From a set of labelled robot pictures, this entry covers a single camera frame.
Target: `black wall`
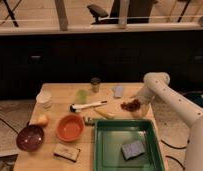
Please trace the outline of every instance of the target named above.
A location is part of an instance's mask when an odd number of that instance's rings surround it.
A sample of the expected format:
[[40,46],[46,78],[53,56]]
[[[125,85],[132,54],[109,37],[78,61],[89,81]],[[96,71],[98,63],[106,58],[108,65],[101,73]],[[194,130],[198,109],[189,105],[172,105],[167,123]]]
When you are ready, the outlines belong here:
[[0,36],[0,99],[45,82],[142,81],[165,71],[176,90],[203,89],[203,31]]

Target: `chair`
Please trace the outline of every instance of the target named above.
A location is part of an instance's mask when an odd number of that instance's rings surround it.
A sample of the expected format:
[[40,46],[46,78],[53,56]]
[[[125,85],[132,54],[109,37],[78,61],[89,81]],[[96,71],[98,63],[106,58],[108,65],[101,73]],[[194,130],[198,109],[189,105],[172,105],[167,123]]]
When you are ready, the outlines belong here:
[[[127,20],[127,23],[148,23],[154,1],[155,0],[130,0],[128,10],[129,18]],[[109,18],[106,18],[109,16],[108,13],[96,4],[88,5],[87,8],[95,18],[95,22],[93,22],[92,24],[118,23],[120,0],[114,0]]]

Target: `white cup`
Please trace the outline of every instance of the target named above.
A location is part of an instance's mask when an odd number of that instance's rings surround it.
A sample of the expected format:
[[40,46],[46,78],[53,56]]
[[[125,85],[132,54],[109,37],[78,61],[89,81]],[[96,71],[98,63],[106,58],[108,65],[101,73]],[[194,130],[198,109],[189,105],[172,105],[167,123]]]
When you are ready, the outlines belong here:
[[51,106],[51,93],[49,91],[41,91],[36,96],[36,102],[43,108],[49,108]]

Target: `blue sponge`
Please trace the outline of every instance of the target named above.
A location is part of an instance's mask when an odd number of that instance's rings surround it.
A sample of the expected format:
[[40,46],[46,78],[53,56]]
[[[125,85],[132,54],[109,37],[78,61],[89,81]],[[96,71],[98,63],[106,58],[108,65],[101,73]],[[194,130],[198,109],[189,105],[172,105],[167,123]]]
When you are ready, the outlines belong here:
[[123,144],[121,149],[125,160],[129,160],[130,158],[134,158],[145,153],[144,146],[139,140]]

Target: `dark red bowl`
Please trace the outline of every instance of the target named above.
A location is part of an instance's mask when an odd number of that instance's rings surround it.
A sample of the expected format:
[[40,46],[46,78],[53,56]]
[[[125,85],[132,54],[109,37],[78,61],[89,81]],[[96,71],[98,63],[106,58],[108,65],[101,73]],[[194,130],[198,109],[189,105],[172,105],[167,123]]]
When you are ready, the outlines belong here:
[[20,150],[32,152],[42,145],[43,140],[43,129],[38,125],[29,125],[19,132],[16,138],[16,144]]

